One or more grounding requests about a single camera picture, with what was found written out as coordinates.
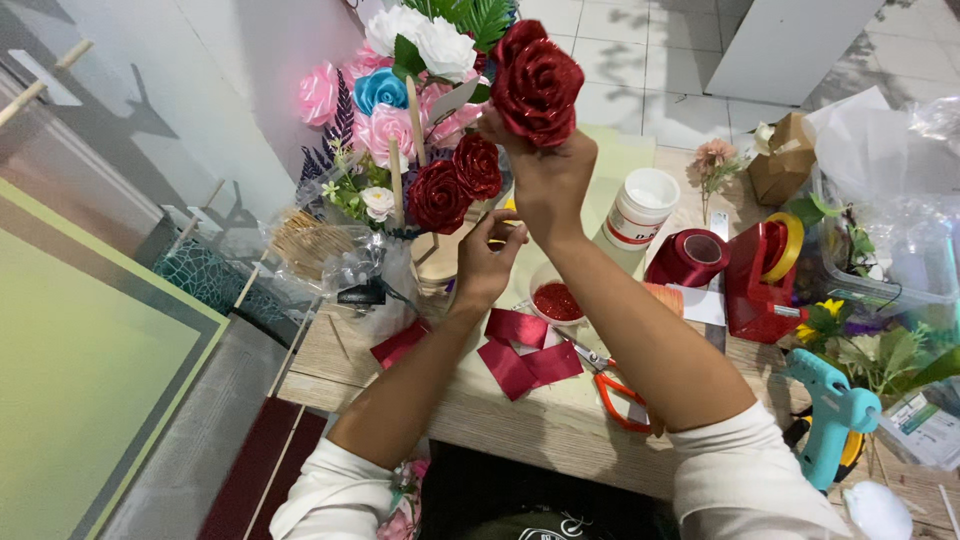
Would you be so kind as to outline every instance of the scissors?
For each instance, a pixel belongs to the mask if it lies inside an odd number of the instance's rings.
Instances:
[[[616,380],[613,380],[603,374],[607,368],[616,368],[616,361],[613,358],[608,356],[600,356],[595,353],[590,347],[587,347],[583,343],[580,343],[573,338],[570,334],[553,327],[553,330],[557,331],[559,335],[565,338],[567,341],[573,344],[573,348],[577,351],[587,361],[590,365],[590,368],[593,370],[593,382],[597,385],[597,391],[600,392],[600,399],[603,401],[604,408],[607,412],[613,417],[613,420],[620,425],[624,430],[638,431],[640,433],[650,433],[652,432],[649,424],[641,424],[640,422],[635,422],[628,418],[624,418],[620,415],[619,412],[613,408],[613,403],[610,401],[610,392],[607,389],[609,386],[613,391],[619,392],[620,394],[630,398],[634,402],[647,406],[647,402],[640,397],[635,391],[627,388],[623,384],[620,384]]]

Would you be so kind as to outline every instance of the yellow tape roll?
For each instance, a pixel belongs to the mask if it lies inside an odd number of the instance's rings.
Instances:
[[[780,221],[786,225],[786,248],[783,250],[783,256],[769,272],[760,276],[760,280],[764,283],[776,283],[787,275],[800,257],[800,248],[804,246],[804,223],[799,217],[786,212],[777,212],[768,217],[767,221]]]

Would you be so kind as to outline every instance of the orange scissors handle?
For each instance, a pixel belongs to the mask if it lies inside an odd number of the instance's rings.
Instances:
[[[616,367],[616,362],[613,361],[613,358],[610,359],[608,366],[611,368]],[[610,401],[610,391],[607,389],[607,387],[609,386],[613,391],[626,396],[638,405],[647,406],[647,402],[641,398],[639,394],[630,388],[627,388],[623,384],[620,384],[616,380],[607,377],[603,373],[594,375],[593,382],[595,382],[597,385],[597,391],[600,393],[600,400],[603,401],[604,408],[611,415],[611,417],[613,417],[613,420],[620,425],[621,428],[640,433],[650,433],[652,431],[649,424],[641,424],[640,422],[635,422],[629,418],[624,418],[619,412],[617,412],[613,407],[613,403]]]

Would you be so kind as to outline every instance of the hot glue gun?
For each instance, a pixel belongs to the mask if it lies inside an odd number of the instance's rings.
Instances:
[[[799,380],[813,400],[813,422],[797,458],[804,477],[825,491],[833,483],[850,430],[876,429],[880,399],[866,388],[850,388],[847,377],[810,351],[794,349],[786,356],[786,375]]]

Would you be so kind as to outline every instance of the small white flower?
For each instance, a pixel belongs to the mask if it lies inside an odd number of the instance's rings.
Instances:
[[[360,192],[367,215],[377,223],[383,223],[387,216],[394,215],[394,193],[386,187],[368,187]]]
[[[320,184],[320,187],[324,189],[324,197],[329,197],[330,201],[337,200],[337,189],[340,187],[333,182],[327,182],[326,184]]]
[[[473,50],[473,39],[457,32],[453,24],[443,17],[436,17],[433,22],[423,20],[413,36],[402,33],[417,45],[431,75],[454,83],[467,80],[467,72],[476,62],[477,52]]]
[[[405,37],[417,43],[413,36],[423,22],[430,23],[421,12],[406,6],[393,6],[388,12],[379,12],[367,23],[367,43],[374,53],[392,57],[395,54],[396,35]]]

